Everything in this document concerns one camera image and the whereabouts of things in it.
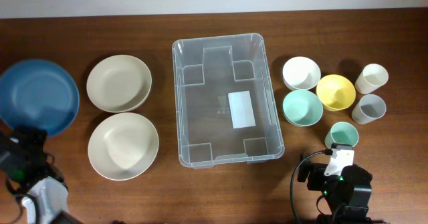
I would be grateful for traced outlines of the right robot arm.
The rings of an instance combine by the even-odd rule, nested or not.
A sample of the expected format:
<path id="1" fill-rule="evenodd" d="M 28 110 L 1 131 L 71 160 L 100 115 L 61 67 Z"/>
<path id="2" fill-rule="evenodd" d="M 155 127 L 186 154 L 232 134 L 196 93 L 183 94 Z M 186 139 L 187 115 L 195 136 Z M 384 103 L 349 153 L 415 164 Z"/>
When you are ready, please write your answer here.
<path id="1" fill-rule="evenodd" d="M 307 183 L 310 191 L 319 191 L 320 200 L 325 199 L 331 214 L 319 212 L 314 220 L 318 224 L 329 223 L 372 223 L 367 216 L 368 202 L 372 193 L 372 175 L 356 164 L 346 166 L 339 175 L 327 176 L 326 164 L 313 163 L 310 157 L 324 154 L 321 150 L 308 156 L 301 155 L 300 163 L 294 169 L 291 183 L 297 179 Z"/>

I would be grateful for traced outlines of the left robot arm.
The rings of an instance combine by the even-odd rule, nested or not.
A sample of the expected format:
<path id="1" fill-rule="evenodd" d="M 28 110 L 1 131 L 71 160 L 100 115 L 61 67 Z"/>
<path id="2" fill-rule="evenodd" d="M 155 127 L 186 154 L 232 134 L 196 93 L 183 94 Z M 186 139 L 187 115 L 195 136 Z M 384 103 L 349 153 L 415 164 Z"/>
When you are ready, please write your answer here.
<path id="1" fill-rule="evenodd" d="M 5 186 L 19 205 L 19 215 L 27 213 L 28 223 L 79 223 L 68 208 L 68 187 L 54 166 L 55 158 L 43 150 L 47 132 L 18 126 L 1 135 L 1 171 Z"/>

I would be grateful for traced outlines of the mint green cup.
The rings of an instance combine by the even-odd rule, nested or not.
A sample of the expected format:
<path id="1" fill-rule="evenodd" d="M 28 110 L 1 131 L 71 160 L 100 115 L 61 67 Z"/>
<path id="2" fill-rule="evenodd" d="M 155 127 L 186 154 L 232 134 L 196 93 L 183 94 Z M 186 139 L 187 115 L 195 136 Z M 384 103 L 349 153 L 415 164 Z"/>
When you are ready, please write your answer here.
<path id="1" fill-rule="evenodd" d="M 358 130 L 348 122 L 337 122 L 329 130 L 324 143 L 331 148 L 334 143 L 356 146 L 359 141 Z"/>

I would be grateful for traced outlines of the dark blue plate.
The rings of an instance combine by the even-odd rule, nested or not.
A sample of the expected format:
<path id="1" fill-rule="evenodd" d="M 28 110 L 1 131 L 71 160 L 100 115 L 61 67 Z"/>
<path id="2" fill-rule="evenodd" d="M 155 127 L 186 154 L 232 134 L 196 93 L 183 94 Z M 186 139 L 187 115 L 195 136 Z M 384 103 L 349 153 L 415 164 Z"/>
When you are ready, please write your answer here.
<path id="1" fill-rule="evenodd" d="M 38 128 L 55 136 L 72 125 L 79 107 L 75 80 L 54 62 L 23 60 L 1 74 L 1 119 L 10 128 Z"/>

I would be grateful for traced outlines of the beige plate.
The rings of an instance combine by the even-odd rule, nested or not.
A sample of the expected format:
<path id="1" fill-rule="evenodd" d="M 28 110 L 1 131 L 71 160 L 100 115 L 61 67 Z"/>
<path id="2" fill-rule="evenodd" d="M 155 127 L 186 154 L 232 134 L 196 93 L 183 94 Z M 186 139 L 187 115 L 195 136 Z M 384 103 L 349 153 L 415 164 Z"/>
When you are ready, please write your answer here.
<path id="1" fill-rule="evenodd" d="M 144 116 L 125 112 L 103 120 L 88 143 L 93 169 L 112 181 L 127 181 L 147 171 L 160 146 L 154 124 Z"/>
<path id="2" fill-rule="evenodd" d="M 98 62 L 86 82 L 87 95 L 97 108 L 111 113 L 134 110 L 152 88 L 149 67 L 132 55 L 113 55 Z"/>

